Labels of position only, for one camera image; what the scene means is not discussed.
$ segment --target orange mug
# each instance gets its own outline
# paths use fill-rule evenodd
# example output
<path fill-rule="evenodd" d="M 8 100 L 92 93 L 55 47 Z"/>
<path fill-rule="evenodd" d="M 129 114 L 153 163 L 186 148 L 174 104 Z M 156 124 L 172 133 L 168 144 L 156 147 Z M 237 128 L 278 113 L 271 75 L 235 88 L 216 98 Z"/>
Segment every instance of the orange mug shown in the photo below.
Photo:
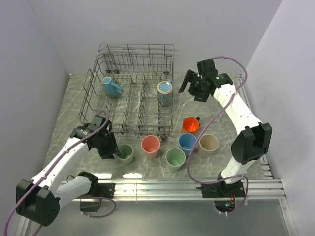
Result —
<path fill-rule="evenodd" d="M 183 121 L 183 126 L 182 126 L 182 134 L 183 133 L 191 133 L 193 135 L 196 135 L 198 129 L 200 128 L 200 123 L 199 123 L 200 117 L 187 117 Z"/>

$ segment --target dish rack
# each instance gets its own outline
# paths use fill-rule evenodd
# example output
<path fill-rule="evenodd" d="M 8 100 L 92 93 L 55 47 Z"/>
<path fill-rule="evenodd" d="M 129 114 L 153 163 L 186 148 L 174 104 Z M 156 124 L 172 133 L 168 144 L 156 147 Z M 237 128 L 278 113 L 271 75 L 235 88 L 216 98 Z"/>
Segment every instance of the dish rack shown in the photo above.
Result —
<path fill-rule="evenodd" d="M 157 99 L 157 85 L 172 80 L 174 54 L 172 44 L 101 44 L 93 69 L 84 81 L 85 92 L 80 121 L 92 121 L 98 111 L 108 110 L 112 131 L 121 134 L 158 135 L 166 140 L 172 133 L 173 102 L 163 106 Z M 109 98 L 102 79 L 111 77 L 124 92 Z"/>

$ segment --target blue mug handle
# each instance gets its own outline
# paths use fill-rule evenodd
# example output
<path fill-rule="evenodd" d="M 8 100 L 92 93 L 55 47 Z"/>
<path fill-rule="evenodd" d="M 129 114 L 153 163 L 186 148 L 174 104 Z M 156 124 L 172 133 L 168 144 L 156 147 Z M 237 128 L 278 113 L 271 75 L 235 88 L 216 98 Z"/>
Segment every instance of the blue mug handle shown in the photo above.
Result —
<path fill-rule="evenodd" d="M 113 86 L 115 86 L 117 88 L 116 91 L 119 92 L 119 93 L 122 93 L 124 91 L 121 86 L 119 86 L 119 85 L 117 85 L 115 83 L 113 83 Z"/>

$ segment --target black wire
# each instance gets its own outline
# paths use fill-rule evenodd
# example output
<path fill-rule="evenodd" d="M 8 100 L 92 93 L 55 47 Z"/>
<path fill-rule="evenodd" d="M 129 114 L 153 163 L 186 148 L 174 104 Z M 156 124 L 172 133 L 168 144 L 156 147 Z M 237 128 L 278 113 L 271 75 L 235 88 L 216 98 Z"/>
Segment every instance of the black wire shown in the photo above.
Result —
<path fill-rule="evenodd" d="M 65 181 L 67 181 L 67 183 L 69 183 L 69 182 L 68 182 L 68 178 L 69 178 L 70 176 L 71 176 L 73 179 L 75 179 L 75 177 L 74 177 L 73 175 L 68 175 L 67 179 L 65 180 Z"/>

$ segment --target pink cup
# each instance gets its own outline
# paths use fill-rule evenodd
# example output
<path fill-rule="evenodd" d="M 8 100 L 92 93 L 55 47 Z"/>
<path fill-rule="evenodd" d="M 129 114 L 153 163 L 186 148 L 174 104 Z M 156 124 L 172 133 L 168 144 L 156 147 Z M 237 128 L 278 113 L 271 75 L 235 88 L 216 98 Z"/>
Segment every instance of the pink cup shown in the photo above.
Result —
<path fill-rule="evenodd" d="M 158 155 L 160 142 L 158 137 L 154 135 L 148 135 L 141 141 L 141 147 L 144 150 L 148 159 L 154 159 Z"/>

